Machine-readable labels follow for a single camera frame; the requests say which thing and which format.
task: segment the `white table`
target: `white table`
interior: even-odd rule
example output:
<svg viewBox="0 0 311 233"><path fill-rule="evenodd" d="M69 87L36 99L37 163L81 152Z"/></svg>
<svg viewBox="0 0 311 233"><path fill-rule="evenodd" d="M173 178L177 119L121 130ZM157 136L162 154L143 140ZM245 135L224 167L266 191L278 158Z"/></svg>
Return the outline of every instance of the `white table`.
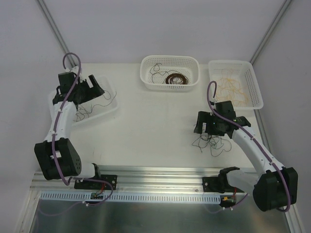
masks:
<svg viewBox="0 0 311 233"><path fill-rule="evenodd" d="M104 74L112 80L120 109L110 120L72 132L70 140L81 159L108 166L238 166L252 170L252 164L233 141L232 150L218 157L211 156L209 147L201 153L191 145L198 138L193 133L198 112L209 111L207 65L200 65L198 86L180 93L147 89L140 80L139 67L140 64L82 65L84 75ZM261 140L254 112L237 111L237 116L245 116Z"/></svg>

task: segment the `perforated metal strip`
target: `perforated metal strip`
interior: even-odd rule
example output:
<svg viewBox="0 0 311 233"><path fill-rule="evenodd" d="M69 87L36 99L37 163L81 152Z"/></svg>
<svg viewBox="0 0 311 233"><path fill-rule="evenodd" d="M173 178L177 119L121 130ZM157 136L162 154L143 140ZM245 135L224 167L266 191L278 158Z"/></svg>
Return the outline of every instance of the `perforated metal strip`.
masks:
<svg viewBox="0 0 311 233"><path fill-rule="evenodd" d="M101 194L104 198L109 191ZM91 192L43 191L42 200L100 201L91 199ZM219 204L220 196L212 194L114 193L107 201Z"/></svg>

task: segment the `gray floor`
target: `gray floor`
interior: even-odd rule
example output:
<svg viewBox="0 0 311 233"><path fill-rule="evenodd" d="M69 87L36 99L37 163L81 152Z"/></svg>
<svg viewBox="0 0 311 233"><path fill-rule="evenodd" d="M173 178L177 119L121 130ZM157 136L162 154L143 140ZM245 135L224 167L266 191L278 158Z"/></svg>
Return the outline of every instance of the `gray floor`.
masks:
<svg viewBox="0 0 311 233"><path fill-rule="evenodd" d="M43 200L41 211L54 214L74 202ZM285 215L276 210L261 212L253 200L233 211L217 205L107 202L98 207L77 205L55 217L37 214L32 233L286 233Z"/></svg>

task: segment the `perforated basket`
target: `perforated basket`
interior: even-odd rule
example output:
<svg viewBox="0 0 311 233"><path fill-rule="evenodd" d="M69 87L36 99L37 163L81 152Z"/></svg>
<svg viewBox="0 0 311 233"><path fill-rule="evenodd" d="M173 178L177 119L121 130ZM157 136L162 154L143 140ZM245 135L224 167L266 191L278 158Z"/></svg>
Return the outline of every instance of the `perforated basket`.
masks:
<svg viewBox="0 0 311 233"><path fill-rule="evenodd" d="M161 74L152 75L155 73L153 69L162 72ZM189 80L188 84L165 84L165 79L168 74L181 73ZM152 55L145 57L140 65L140 78L145 83L146 87L151 90L160 91L189 91L192 90L200 81L199 63L192 57L186 56L158 56Z"/></svg>
<svg viewBox="0 0 311 233"><path fill-rule="evenodd" d="M252 64L246 61L214 60L208 64L209 79L217 82L217 101L231 100L236 110L263 107Z"/></svg>

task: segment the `white wall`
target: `white wall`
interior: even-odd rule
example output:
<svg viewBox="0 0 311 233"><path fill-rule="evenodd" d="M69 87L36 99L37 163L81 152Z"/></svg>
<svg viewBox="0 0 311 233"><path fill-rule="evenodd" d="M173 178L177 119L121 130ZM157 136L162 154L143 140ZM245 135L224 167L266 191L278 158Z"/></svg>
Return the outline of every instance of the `white wall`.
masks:
<svg viewBox="0 0 311 233"><path fill-rule="evenodd" d="M67 42L89 63L147 55L250 60L283 0L46 0Z"/></svg>
<svg viewBox="0 0 311 233"><path fill-rule="evenodd" d="M254 66L273 152L299 175L297 206L307 232L311 232L310 9L309 0L293 2Z"/></svg>
<svg viewBox="0 0 311 233"><path fill-rule="evenodd" d="M37 161L34 145L51 123L47 94L62 51L35 0L0 7L0 232L14 230Z"/></svg>

